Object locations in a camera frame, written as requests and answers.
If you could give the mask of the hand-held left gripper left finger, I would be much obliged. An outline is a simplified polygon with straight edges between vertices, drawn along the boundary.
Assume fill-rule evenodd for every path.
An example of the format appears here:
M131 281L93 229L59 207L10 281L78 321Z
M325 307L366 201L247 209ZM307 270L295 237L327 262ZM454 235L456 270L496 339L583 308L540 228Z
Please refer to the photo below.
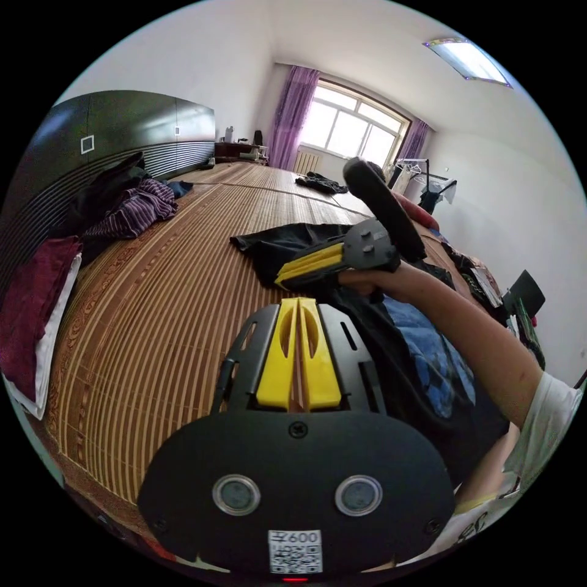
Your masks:
M256 400L263 408L289 409L294 380L297 317L298 298L282 299L256 391Z

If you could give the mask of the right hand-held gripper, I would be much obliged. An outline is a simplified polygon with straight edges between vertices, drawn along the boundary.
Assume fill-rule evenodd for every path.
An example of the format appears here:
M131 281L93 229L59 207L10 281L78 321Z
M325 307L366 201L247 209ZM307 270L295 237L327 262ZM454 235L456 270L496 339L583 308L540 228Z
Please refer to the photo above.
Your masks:
M352 226L343 238L282 266L274 284L284 290L308 290L346 270L395 272L401 256L387 230L375 218Z

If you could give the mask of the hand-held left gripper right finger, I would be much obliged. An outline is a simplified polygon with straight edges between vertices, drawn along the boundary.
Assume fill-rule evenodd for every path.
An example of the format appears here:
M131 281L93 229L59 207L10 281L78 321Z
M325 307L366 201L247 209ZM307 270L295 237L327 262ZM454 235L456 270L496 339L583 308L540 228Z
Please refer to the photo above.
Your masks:
M316 301L298 299L301 365L308 410L339 407L342 395Z

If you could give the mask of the person's right hand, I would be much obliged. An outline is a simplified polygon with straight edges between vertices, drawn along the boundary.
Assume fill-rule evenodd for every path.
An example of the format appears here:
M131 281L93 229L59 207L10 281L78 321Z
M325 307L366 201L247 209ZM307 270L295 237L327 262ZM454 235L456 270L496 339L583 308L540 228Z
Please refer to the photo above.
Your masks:
M383 270L345 270L338 274L341 286L356 290L359 294L370 296L376 291L397 301L409 302L414 278L418 271L410 265L401 263L394 272Z

